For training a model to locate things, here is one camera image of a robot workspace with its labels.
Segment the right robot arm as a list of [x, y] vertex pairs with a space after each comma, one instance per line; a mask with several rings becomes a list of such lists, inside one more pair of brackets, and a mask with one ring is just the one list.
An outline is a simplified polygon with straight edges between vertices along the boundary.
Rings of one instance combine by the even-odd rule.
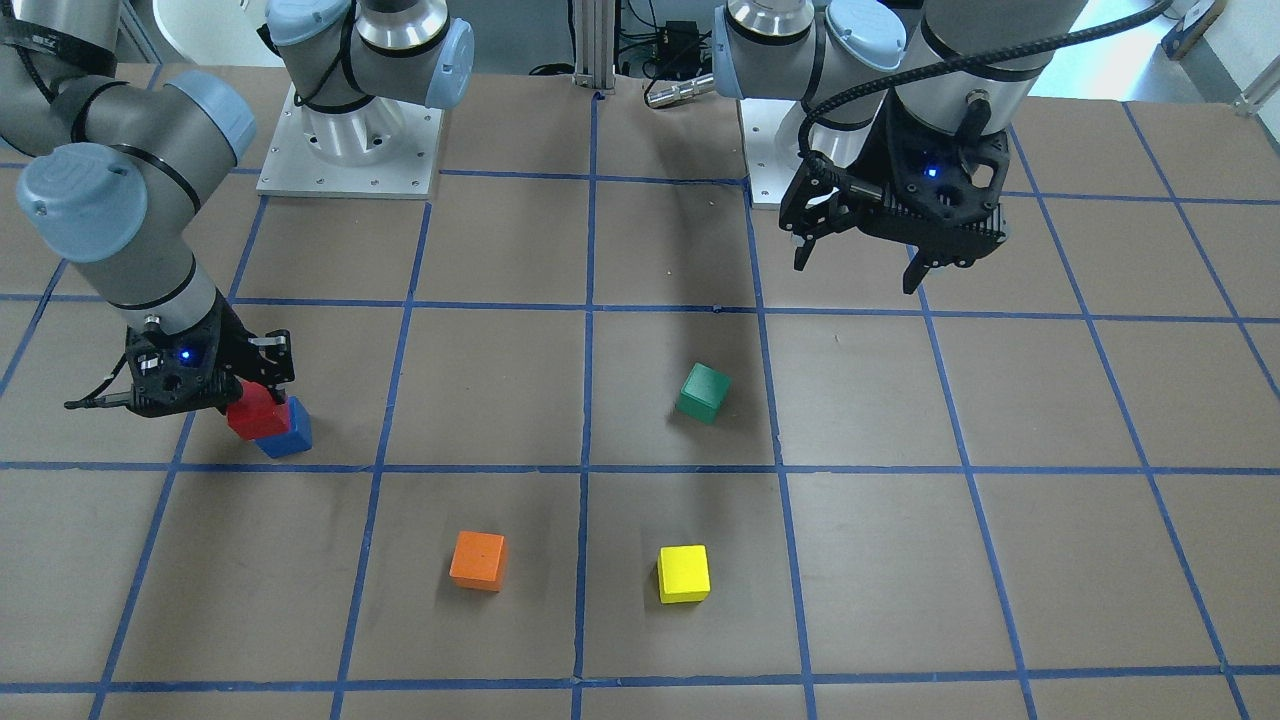
[[[244, 159], [253, 111], [201, 70], [151, 90], [119, 79], [119, 15], [114, 1], [3, 4], [3, 143], [29, 158], [19, 209], [127, 325], [115, 368], [129, 388], [111, 392], [109, 374], [67, 409], [229, 414], [260, 396], [287, 411], [289, 333], [248, 331], [182, 237]], [[468, 87], [474, 29], [443, 1], [270, 1], [264, 15], [312, 117], [451, 109]]]

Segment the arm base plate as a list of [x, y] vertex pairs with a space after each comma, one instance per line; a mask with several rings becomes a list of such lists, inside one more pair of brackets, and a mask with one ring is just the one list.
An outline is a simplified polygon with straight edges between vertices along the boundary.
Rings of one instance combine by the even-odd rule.
[[804, 118], [799, 100], [744, 99], [739, 102], [742, 156], [751, 205], [776, 210], [800, 167], [797, 128]]
[[422, 200], [433, 195], [445, 113], [376, 97], [346, 114], [287, 92], [256, 190], [294, 199]]

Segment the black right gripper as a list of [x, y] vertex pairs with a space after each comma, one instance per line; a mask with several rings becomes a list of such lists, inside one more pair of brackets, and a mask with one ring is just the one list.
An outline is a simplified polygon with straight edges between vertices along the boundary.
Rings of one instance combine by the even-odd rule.
[[125, 332], [125, 348], [104, 382], [64, 409], [124, 407], [143, 418], [202, 409], [227, 413], [244, 397], [244, 380], [264, 387], [275, 404], [288, 400], [296, 379], [291, 332], [256, 336], [220, 295], [186, 331], [160, 331], [159, 316]]

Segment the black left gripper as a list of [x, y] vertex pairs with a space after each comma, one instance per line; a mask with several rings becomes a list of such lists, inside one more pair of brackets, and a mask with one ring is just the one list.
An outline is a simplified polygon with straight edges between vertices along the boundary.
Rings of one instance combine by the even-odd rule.
[[1000, 195], [1009, 170], [1009, 133], [987, 133], [991, 118], [987, 96], [973, 95], [948, 135], [890, 95], [852, 163], [803, 154], [778, 213], [796, 245], [794, 269], [805, 269], [819, 238], [845, 231], [915, 249], [902, 273], [906, 295], [932, 269], [989, 256], [1007, 238]]

